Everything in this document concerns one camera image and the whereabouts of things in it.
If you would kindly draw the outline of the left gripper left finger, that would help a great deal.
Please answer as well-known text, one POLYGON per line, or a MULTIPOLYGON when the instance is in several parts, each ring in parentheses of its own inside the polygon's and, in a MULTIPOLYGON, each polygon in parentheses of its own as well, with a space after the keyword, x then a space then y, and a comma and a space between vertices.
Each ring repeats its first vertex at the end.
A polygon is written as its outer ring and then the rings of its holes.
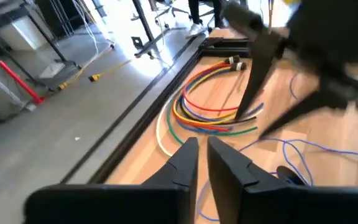
POLYGON ((197 176, 198 151, 197 138, 188 138, 176 153, 142 184, 189 187, 197 176))

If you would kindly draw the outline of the grey metal stand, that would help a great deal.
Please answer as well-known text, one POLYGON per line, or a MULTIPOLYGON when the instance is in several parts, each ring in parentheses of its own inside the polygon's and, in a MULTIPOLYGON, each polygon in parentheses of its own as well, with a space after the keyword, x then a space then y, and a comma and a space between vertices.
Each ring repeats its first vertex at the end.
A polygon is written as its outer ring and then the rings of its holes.
POLYGON ((34 111, 37 107, 31 102, 22 101, 15 93, 13 93, 6 85, 0 81, 0 89, 10 98, 11 103, 20 106, 22 109, 34 111))

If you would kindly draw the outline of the white box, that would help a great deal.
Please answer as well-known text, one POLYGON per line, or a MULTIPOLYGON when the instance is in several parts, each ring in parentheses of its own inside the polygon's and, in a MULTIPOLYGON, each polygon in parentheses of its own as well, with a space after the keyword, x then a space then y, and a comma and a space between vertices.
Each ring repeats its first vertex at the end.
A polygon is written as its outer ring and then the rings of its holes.
POLYGON ((47 43, 28 16, 0 28, 0 37, 13 50, 37 50, 47 43))

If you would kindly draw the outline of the black shelf rack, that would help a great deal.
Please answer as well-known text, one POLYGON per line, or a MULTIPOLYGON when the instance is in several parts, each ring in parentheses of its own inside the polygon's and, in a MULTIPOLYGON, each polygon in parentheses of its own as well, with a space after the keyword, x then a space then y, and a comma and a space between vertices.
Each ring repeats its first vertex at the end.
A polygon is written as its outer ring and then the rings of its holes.
POLYGON ((78 70, 81 69, 81 66, 78 65, 75 61, 67 60, 61 51, 57 48, 56 44, 52 39, 47 35, 47 33, 41 28, 40 24, 34 19, 31 14, 31 10, 37 11, 36 7, 33 6, 28 0, 8 0, 0 2, 0 29, 4 26, 11 25, 18 20, 21 20, 24 17, 28 17, 36 29, 41 33, 43 38, 47 41, 49 46, 55 51, 55 53, 60 57, 56 59, 56 62, 72 64, 78 70))

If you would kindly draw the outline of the black office chair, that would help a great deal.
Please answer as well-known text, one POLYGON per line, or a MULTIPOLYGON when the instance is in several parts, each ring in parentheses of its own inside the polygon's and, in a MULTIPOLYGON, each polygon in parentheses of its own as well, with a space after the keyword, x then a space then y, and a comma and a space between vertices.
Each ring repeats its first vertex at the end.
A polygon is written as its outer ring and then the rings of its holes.
MULTIPOLYGON (((160 25, 159 19, 164 14, 171 13, 173 17, 176 17, 176 14, 175 14, 176 12, 181 12, 181 13, 187 14, 189 20, 192 20, 193 17, 190 12, 174 6, 175 1, 176 0, 150 0, 150 5, 152 6, 152 10, 155 12, 159 11, 159 9, 156 7, 156 3, 160 3, 163 6, 165 6, 165 9, 161 9, 161 12, 157 13, 157 15, 155 16, 154 21, 156 24, 160 25)), ((213 3, 211 0, 199 0, 199 5, 200 6, 206 5, 208 7, 211 7, 211 10, 209 10, 208 12, 206 12, 204 14, 200 14, 200 18, 214 14, 213 3)))

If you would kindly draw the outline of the black aluminium table frame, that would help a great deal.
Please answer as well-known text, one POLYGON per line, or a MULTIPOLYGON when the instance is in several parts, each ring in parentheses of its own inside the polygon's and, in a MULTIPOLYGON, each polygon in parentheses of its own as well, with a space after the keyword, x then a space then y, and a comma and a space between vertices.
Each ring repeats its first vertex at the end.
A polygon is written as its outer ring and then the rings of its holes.
POLYGON ((118 143, 114 149, 112 149, 112 151, 106 156, 105 160, 97 163, 99 166, 89 175, 88 179, 79 180, 79 183, 87 184, 99 184, 104 182, 121 163, 123 158, 125 158, 136 141, 148 128, 152 120, 159 114, 164 103, 168 101, 169 96, 171 96, 175 90, 179 89, 179 85, 182 84, 202 57, 228 57, 235 54, 240 56, 240 58, 247 58, 249 56, 248 45, 249 40, 247 38, 191 38, 174 56, 173 65, 169 66, 164 72, 157 75, 146 86, 146 88, 142 90, 140 95, 97 139, 88 152, 86 152, 86 154, 74 165, 67 175, 64 176, 60 183, 74 183, 78 175, 83 174, 83 171, 85 170, 84 166, 89 164, 92 158, 96 157, 95 153, 98 151, 98 148, 103 145, 103 142, 105 142, 105 140, 113 132, 118 131, 119 133, 125 135, 122 141, 118 143), (137 105, 144 101, 148 92, 151 91, 168 72, 172 72, 174 68, 177 68, 178 71, 175 76, 173 76, 171 82, 165 86, 165 88, 147 109, 143 110, 139 108, 137 105))

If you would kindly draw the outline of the black desk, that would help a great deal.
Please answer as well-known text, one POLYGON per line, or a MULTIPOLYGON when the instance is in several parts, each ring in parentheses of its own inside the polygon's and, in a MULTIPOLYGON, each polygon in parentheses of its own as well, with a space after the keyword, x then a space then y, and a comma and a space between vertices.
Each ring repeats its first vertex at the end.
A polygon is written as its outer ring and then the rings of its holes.
POLYGON ((185 27, 170 27, 168 24, 165 26, 163 22, 158 21, 157 25, 160 29, 160 33, 154 36, 140 0, 132 0, 132 3, 148 39, 146 43, 141 44, 140 41, 135 40, 135 37, 132 37, 134 46, 139 49, 139 51, 134 54, 135 58, 144 56, 151 60, 159 60, 164 63, 168 61, 175 63, 186 50, 196 49, 196 47, 192 47, 191 45, 198 39, 197 36, 187 39, 181 38, 180 40, 178 39, 179 36, 177 36, 176 40, 179 40, 179 43, 175 43, 174 36, 170 36, 171 34, 184 34, 185 27))

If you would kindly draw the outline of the person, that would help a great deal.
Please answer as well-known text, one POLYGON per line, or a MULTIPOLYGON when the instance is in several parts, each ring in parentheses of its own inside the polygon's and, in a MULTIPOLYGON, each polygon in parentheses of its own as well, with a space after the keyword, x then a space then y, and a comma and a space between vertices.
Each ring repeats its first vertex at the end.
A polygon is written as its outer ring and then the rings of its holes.
POLYGON ((190 16, 193 23, 186 35, 186 38, 197 36, 201 33, 204 33, 206 30, 205 26, 202 25, 200 19, 200 12, 199 12, 200 1, 212 2, 215 29, 222 29, 224 27, 223 16, 222 16, 223 2, 224 2, 223 0, 188 0, 188 5, 190 8, 190 16))

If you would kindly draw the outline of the red pole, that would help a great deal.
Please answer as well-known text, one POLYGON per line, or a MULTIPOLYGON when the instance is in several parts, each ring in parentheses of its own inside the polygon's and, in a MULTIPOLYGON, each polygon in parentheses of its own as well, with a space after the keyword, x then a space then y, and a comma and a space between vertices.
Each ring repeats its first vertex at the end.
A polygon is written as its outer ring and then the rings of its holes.
POLYGON ((44 99, 40 97, 33 89, 31 89, 23 79, 21 79, 15 72, 13 72, 2 60, 0 60, 0 67, 3 68, 16 83, 18 83, 35 101, 36 104, 41 104, 44 99))

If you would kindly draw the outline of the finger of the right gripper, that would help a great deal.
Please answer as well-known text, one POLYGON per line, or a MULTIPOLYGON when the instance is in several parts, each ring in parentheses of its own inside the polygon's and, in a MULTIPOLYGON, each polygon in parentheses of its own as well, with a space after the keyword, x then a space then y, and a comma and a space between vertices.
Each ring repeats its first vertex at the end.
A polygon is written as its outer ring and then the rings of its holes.
POLYGON ((237 109, 235 120, 238 120, 255 101, 257 94, 271 76, 271 67, 275 63, 281 36, 276 33, 261 33, 254 40, 250 49, 252 66, 246 90, 237 109))
POLYGON ((313 91, 303 100, 280 115, 260 134, 259 139, 264 139, 275 131, 282 129, 288 123, 291 123, 314 110, 319 110, 324 107, 342 109, 342 96, 333 91, 329 91, 328 89, 313 91))

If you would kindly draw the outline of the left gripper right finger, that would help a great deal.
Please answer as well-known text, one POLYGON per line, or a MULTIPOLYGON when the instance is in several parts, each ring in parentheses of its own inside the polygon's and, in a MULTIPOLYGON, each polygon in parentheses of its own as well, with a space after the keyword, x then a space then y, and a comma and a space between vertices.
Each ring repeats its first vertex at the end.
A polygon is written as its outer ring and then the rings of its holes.
POLYGON ((240 188, 278 189, 288 183, 269 174, 252 159, 217 137, 208 138, 208 169, 211 185, 238 185, 240 188))

